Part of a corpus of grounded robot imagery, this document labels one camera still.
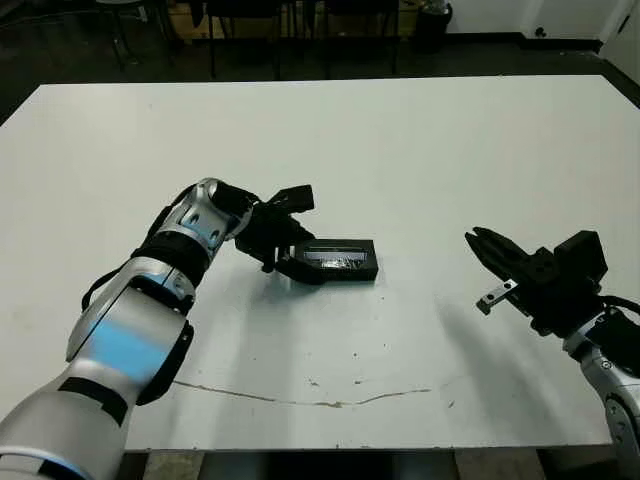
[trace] chair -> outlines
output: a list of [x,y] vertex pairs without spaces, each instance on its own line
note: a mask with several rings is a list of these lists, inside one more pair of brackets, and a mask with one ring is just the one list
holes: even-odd
[[331,77],[330,55],[329,55],[329,15],[347,16],[363,15],[366,17],[365,30],[369,25],[371,16],[384,15],[380,36],[385,37],[389,18],[393,16],[393,51],[391,54],[391,73],[396,73],[396,59],[398,53],[398,0],[325,0],[324,2],[324,44],[325,44],[325,76]]
[[280,30],[281,30],[281,0],[209,0],[207,2],[207,17],[209,21],[209,52],[211,57],[211,78],[216,77],[215,41],[213,39],[213,17],[220,19],[220,26],[224,38],[229,38],[225,18],[230,21],[231,36],[235,35],[236,18],[271,18],[272,29],[275,29],[273,39],[273,75],[280,80]]
[[164,54],[167,58],[167,62],[170,65],[173,64],[168,44],[171,39],[172,32],[167,31],[167,25],[163,19],[162,5],[160,4],[160,2],[163,1],[165,0],[95,0],[100,15],[102,17],[111,17],[111,47],[113,49],[113,53],[116,57],[120,70],[124,70],[124,62],[119,51],[120,44],[122,44],[122,47],[124,48],[127,55],[132,58],[136,58],[136,56],[131,51],[131,48],[129,47],[127,37],[124,34],[124,28],[122,28],[120,13],[124,10],[132,10],[136,8],[139,9],[140,7],[144,8],[144,12],[148,17],[149,22],[157,22],[157,28],[154,28],[154,30],[158,33],[158,41],[160,42],[160,45],[162,45]]

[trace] cable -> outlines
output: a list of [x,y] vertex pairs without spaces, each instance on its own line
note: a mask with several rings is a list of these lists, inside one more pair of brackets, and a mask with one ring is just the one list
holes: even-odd
[[[169,205],[167,205],[162,209],[162,211],[158,214],[156,219],[151,224],[151,227],[149,227],[149,231],[147,232],[147,235],[144,241],[142,242],[142,246],[140,248],[144,247],[145,243],[147,243],[151,239],[151,237],[153,237],[157,233],[158,229],[162,226],[166,218],[171,213],[171,210],[173,210],[174,207],[178,205],[178,203],[180,203],[182,199],[184,199],[184,197],[187,196],[187,194],[191,191],[191,189],[193,189],[194,186],[195,184],[189,185],[187,188],[185,188],[182,192],[178,194],[178,196],[173,200],[173,202],[171,202]],[[135,254],[140,250],[140,248],[136,248],[131,254],[131,257],[135,256]],[[109,273],[105,273],[103,276],[101,276],[95,282],[93,282],[91,287],[89,287],[89,290],[87,290],[87,293],[85,293],[82,296],[82,300],[80,301],[80,306],[83,312],[87,308],[89,308],[89,305],[91,304],[91,296],[93,295],[93,292],[95,292],[102,285],[104,285],[113,277],[115,277],[120,272],[120,270],[122,270],[122,267],[124,267],[126,263],[127,262],[123,263],[115,270],[111,270]]]
[[616,307],[626,308],[640,315],[640,305],[627,300],[626,298],[616,297],[615,295],[603,295],[598,297],[605,305],[613,305]]

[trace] table surface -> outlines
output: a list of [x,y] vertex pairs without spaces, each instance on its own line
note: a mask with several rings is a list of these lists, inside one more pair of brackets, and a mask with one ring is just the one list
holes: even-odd
[[129,449],[608,443],[556,338],[465,231],[532,251],[600,233],[604,292],[640,293],[640,113],[598,76],[42,86],[0,128],[0,415],[64,367],[80,297],[185,185],[311,183],[319,237],[373,238],[374,284],[291,284],[229,244],[194,344]]

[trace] brown scratch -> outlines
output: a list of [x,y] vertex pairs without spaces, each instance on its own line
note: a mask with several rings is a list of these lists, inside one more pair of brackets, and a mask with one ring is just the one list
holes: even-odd
[[403,395],[409,395],[410,393],[427,393],[430,391],[431,391],[430,388],[416,388],[415,390],[407,390],[406,392],[383,393],[382,395],[376,395],[375,397],[367,398],[366,400],[360,400],[359,402],[354,402],[351,405],[364,405],[366,403],[380,400],[381,398],[401,397]]
[[242,393],[242,392],[234,392],[233,390],[224,390],[222,388],[206,387],[204,385],[194,385],[192,383],[181,382],[180,380],[174,380],[173,383],[177,385],[181,385],[183,387],[195,388],[196,390],[202,390],[205,392],[221,393],[223,395],[230,395],[232,397],[242,397],[242,398],[248,398],[251,400],[260,400],[262,402],[278,403],[281,405],[300,405],[300,406],[306,406],[306,407],[328,407],[328,408],[357,407],[360,405],[366,405],[367,403],[375,402],[377,400],[381,400],[383,398],[400,397],[403,395],[410,395],[413,393],[427,393],[431,391],[430,388],[416,388],[416,389],[407,390],[404,392],[383,393],[380,395],[376,395],[375,397],[366,398],[364,400],[360,400],[357,402],[341,402],[341,401],[298,402],[296,400],[281,400],[278,398],[263,397],[261,395],[253,395],[251,393]]

